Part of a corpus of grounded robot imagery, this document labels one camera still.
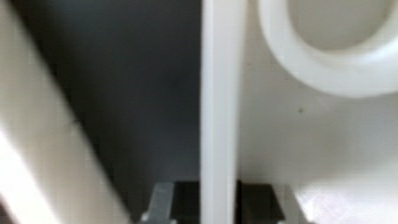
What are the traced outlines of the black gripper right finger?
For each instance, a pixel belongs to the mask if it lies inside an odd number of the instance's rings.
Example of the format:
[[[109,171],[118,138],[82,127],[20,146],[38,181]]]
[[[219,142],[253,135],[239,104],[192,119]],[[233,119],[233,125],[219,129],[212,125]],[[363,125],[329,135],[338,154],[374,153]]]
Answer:
[[[237,224],[279,224],[287,218],[269,184],[239,183]]]

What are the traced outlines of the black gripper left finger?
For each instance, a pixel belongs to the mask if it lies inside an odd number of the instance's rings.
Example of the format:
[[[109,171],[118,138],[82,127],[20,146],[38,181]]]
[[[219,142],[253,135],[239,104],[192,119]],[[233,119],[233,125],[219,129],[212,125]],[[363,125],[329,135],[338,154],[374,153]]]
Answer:
[[[155,185],[148,211],[143,214],[139,224],[175,224],[171,218],[175,199],[175,184],[162,182]]]

